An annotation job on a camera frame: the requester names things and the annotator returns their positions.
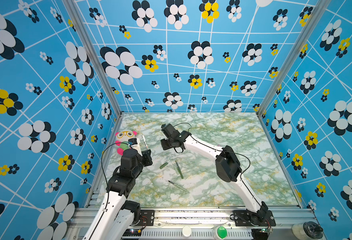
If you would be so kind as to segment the dark green gel pen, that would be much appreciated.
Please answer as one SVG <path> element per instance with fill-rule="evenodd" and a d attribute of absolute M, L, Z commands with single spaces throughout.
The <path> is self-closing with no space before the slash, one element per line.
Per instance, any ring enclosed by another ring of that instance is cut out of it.
<path fill-rule="evenodd" d="M 182 187 L 181 185 L 178 185 L 178 184 L 176 184 L 176 183 L 174 183 L 174 182 L 172 182 L 172 181 L 168 181 L 170 184 L 172 184 L 173 186 L 175 186 L 175 187 L 177 187 L 177 188 L 179 188 L 179 189 L 181 189 L 181 190 L 183 190 L 183 191 L 185 191 L 185 192 L 188 192 L 188 190 L 187 189 L 185 189 L 184 187 Z"/>

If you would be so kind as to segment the aluminium corner post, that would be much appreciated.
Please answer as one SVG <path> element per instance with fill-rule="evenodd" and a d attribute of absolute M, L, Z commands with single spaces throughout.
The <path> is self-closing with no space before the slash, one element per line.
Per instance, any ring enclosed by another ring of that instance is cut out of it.
<path fill-rule="evenodd" d="M 277 91 L 278 87 L 282 84 L 289 70 L 292 68 L 302 47 L 307 43 L 309 37 L 312 35 L 314 29 L 316 28 L 318 22 L 320 21 L 321 17 L 323 16 L 330 2 L 331 0 L 320 0 L 317 2 L 316 6 L 314 7 L 314 11 L 311 19 L 308 21 L 308 23 L 306 24 L 306 26 L 303 28 L 300 35 L 298 36 L 295 44 L 293 45 L 291 51 L 289 52 L 287 58 L 285 59 L 277 78 L 272 83 L 263 102 L 260 105 L 260 109 L 257 112 L 257 116 L 259 117 L 260 120 L 262 119 L 262 114 L 265 112 L 265 110 L 271 103 L 275 92 Z"/>
<path fill-rule="evenodd" d="M 87 33 L 86 26 L 82 21 L 82 18 L 80 16 L 80 12 L 77 9 L 77 6 L 74 1 L 70 0 L 63 0 L 63 4 L 71 18 L 71 20 L 74 22 L 75 27 L 77 27 L 77 33 L 79 35 L 79 38 L 86 49 L 86 52 L 90 58 L 90 61 L 93 65 L 93 68 L 98 75 L 100 82 L 102 84 L 102 87 L 105 90 L 106 95 L 108 96 L 111 105 L 117 115 L 117 119 L 119 119 L 122 115 L 122 111 L 120 109 L 120 106 L 118 104 L 118 101 L 116 100 L 114 93 L 112 92 L 112 87 L 107 79 L 107 76 L 102 68 L 102 64 L 98 59 L 97 53 L 95 48 L 92 45 L 91 39 Z"/>

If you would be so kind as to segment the right aluminium corner post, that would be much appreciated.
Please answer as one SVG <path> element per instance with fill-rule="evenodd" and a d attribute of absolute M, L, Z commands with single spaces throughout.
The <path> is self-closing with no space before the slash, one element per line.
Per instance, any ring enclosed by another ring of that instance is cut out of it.
<path fill-rule="evenodd" d="M 260 120 L 262 119 L 262 114 L 265 112 L 265 110 L 271 103 L 275 92 L 277 91 L 278 87 L 282 84 L 289 70 L 292 68 L 302 47 L 307 43 L 309 37 L 312 35 L 314 29 L 316 28 L 318 22 L 320 21 L 321 17 L 323 16 L 330 2 L 331 0 L 320 0 L 317 2 L 316 6 L 314 7 L 314 11 L 311 19 L 308 21 L 308 23 L 306 24 L 306 26 L 303 28 L 300 35 L 298 36 L 295 44 L 293 45 L 291 51 L 289 52 L 287 58 L 285 59 L 277 78 L 272 83 L 263 102 L 260 105 L 260 109 L 257 112 L 257 116 L 259 117 Z"/>

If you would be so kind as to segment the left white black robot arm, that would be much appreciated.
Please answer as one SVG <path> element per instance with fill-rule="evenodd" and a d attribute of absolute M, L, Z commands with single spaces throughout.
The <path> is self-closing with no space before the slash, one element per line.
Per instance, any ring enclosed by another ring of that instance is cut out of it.
<path fill-rule="evenodd" d="M 129 201 L 128 196 L 144 167 L 153 164 L 151 150 L 129 148 L 121 156 L 121 164 L 107 184 L 102 205 L 84 240 L 120 240 L 132 224 L 140 221 L 140 203 Z"/>

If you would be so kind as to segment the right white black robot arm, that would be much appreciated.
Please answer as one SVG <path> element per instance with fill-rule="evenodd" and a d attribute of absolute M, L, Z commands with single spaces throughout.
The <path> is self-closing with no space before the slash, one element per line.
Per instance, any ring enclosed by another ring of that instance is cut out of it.
<path fill-rule="evenodd" d="M 224 182 L 233 185 L 235 191 L 246 207 L 246 217 L 243 219 L 251 225 L 260 226 L 269 222 L 270 212 L 267 204 L 262 201 L 248 184 L 244 170 L 236 153 L 230 146 L 215 146 L 200 140 L 189 131 L 179 132 L 171 124 L 163 124 L 161 131 L 166 136 L 161 140 L 163 150 L 177 149 L 188 150 L 215 161 L 216 173 Z"/>

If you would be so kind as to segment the pink green plush toy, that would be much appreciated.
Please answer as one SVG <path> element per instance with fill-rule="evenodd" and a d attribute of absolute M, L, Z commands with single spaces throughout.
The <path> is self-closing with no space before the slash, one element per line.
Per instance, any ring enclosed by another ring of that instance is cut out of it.
<path fill-rule="evenodd" d="M 116 146 L 118 146 L 117 153 L 123 155 L 126 149 L 129 149 L 129 140 L 137 136 L 136 131 L 121 131 L 116 133 Z"/>

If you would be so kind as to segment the aluminium front rail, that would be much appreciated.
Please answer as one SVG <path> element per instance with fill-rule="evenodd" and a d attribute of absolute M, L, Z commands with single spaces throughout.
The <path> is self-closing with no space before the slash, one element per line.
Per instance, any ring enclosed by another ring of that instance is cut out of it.
<path fill-rule="evenodd" d="M 311 209 L 296 207 L 272 207 L 270 211 L 275 218 L 275 227 L 237 227 L 230 215 L 234 210 L 244 208 L 141 209 L 155 211 L 154 225 L 131 225 L 120 240 L 214 240 L 212 230 L 216 226 L 227 229 L 225 240 L 298 240 L 292 233 L 294 224 L 319 224 Z M 83 240 L 97 213 L 97 209 L 77 209 L 71 219 L 52 229 L 52 239 Z M 184 226 L 191 227 L 190 238 L 182 236 Z"/>

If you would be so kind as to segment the white push button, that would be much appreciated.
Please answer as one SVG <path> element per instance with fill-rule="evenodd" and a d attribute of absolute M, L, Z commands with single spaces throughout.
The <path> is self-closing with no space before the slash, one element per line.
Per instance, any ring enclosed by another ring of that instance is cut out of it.
<path fill-rule="evenodd" d="M 191 237 L 191 234 L 192 234 L 192 229 L 190 226 L 184 226 L 182 228 L 182 236 L 184 238 L 190 238 Z"/>

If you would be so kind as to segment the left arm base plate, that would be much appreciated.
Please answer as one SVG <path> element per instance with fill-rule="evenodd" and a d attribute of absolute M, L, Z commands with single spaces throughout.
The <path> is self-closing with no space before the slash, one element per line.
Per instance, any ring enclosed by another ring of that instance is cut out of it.
<path fill-rule="evenodd" d="M 132 226 L 153 226 L 155 220 L 154 210 L 141 209 L 138 220 L 134 220 Z"/>

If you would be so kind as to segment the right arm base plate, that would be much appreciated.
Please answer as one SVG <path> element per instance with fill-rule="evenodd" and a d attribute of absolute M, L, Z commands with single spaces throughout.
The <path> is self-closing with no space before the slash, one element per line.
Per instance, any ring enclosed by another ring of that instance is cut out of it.
<path fill-rule="evenodd" d="M 256 214 L 248 210 L 234 210 L 230 219 L 237 227 L 275 227 L 275 218 L 271 211 Z"/>

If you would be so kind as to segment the left aluminium corner post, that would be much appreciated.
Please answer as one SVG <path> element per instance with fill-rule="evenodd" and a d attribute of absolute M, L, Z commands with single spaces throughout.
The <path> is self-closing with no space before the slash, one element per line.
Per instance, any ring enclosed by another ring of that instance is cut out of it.
<path fill-rule="evenodd" d="M 106 95 L 108 96 L 111 105 L 117 115 L 117 119 L 119 119 L 122 115 L 122 111 L 120 109 L 120 106 L 118 104 L 118 101 L 116 100 L 114 93 L 112 92 L 112 87 L 107 79 L 107 76 L 102 68 L 102 64 L 98 59 L 97 53 L 95 48 L 92 45 L 91 39 L 87 33 L 86 26 L 82 21 L 82 18 L 80 16 L 80 12 L 77 9 L 77 6 L 74 1 L 70 0 L 63 0 L 63 4 L 71 18 L 71 20 L 74 22 L 75 27 L 77 27 L 77 33 L 79 35 L 79 38 L 86 49 L 86 52 L 90 58 L 90 61 L 93 65 L 93 68 L 98 75 L 100 82 L 102 84 L 102 87 L 105 90 Z"/>

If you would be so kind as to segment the green push button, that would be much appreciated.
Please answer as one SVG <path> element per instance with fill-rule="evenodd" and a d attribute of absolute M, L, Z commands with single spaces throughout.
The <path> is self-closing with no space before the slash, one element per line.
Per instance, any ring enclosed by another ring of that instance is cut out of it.
<path fill-rule="evenodd" d="M 212 230 L 212 236 L 215 240 L 224 240 L 228 236 L 228 231 L 223 226 L 216 226 Z"/>

